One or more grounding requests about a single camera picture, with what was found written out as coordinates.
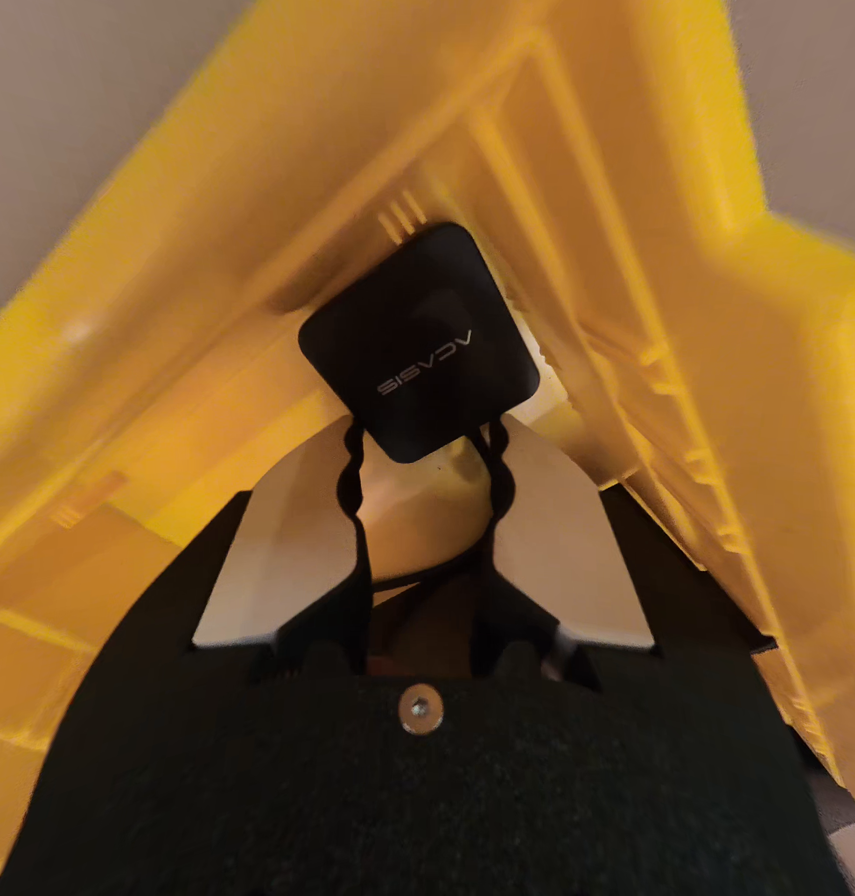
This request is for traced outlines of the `yellow plastic bin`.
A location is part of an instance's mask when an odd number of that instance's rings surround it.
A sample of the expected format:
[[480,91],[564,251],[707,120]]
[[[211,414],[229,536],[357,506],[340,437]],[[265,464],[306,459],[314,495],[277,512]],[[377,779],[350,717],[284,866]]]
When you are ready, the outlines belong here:
[[131,590],[341,415],[304,313],[466,227],[855,797],[855,250],[767,207],[725,2],[254,2],[0,308],[0,873]]

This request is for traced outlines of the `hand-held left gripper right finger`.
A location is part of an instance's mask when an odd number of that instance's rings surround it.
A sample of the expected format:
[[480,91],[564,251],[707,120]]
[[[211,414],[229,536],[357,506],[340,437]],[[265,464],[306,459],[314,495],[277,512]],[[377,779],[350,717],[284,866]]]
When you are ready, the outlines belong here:
[[477,654],[531,644],[648,652],[655,639],[590,477],[515,418],[489,424]]

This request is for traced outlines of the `black hdmi switch with cable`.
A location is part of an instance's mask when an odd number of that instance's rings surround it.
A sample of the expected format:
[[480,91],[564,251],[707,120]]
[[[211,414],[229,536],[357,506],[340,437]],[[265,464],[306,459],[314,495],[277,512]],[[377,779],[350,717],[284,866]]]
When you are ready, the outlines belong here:
[[476,545],[491,516],[477,438],[540,374],[471,234],[422,231],[314,311],[298,342],[362,432],[357,517],[374,582]]

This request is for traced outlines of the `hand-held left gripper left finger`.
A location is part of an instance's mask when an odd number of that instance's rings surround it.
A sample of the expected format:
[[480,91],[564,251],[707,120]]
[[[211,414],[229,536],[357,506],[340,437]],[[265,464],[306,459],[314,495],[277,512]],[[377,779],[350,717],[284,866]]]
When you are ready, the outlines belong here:
[[364,430],[337,420],[254,486],[193,636],[199,649],[268,645],[303,658],[331,641],[365,658],[373,606],[357,512]]

